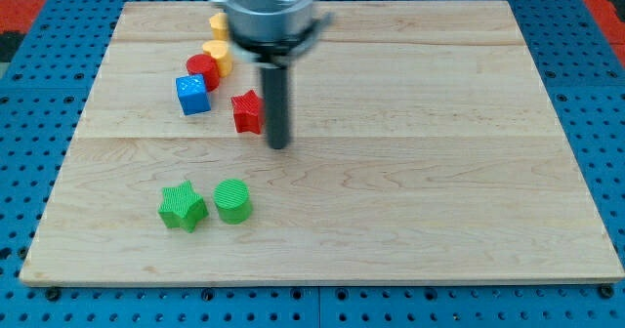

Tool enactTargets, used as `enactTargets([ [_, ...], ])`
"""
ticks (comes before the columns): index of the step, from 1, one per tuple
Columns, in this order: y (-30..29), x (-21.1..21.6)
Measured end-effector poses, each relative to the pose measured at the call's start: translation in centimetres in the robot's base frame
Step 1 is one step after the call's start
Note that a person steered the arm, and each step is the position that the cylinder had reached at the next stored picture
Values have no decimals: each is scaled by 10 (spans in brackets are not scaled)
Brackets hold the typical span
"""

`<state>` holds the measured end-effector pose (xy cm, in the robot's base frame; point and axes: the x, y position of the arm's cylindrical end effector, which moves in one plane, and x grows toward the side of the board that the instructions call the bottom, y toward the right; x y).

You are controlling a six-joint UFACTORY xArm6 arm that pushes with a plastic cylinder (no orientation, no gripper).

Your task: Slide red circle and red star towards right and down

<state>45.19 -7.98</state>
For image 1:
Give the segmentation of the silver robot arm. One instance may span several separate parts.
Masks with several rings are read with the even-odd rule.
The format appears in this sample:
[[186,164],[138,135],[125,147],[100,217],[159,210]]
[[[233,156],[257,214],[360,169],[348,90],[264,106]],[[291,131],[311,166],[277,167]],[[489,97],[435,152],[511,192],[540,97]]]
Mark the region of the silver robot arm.
[[291,67],[319,41],[334,15],[316,13],[316,0],[209,0],[225,11],[233,51],[258,67],[266,141],[291,142]]

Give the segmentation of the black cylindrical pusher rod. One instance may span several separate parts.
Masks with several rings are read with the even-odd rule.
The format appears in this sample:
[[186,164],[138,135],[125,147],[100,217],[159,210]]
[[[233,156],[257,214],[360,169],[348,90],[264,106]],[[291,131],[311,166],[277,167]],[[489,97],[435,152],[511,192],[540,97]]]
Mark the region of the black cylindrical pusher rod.
[[272,149],[283,149],[290,143],[289,69],[261,67],[267,143]]

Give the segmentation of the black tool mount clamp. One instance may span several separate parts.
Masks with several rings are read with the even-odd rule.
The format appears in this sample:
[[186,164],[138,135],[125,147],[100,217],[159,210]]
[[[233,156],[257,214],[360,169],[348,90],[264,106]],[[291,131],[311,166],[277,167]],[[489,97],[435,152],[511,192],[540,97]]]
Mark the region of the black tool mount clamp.
[[236,54],[246,62],[264,67],[287,67],[310,51],[333,21],[334,14],[329,12],[319,19],[313,19],[303,32],[278,41],[256,41],[232,33],[230,42]]

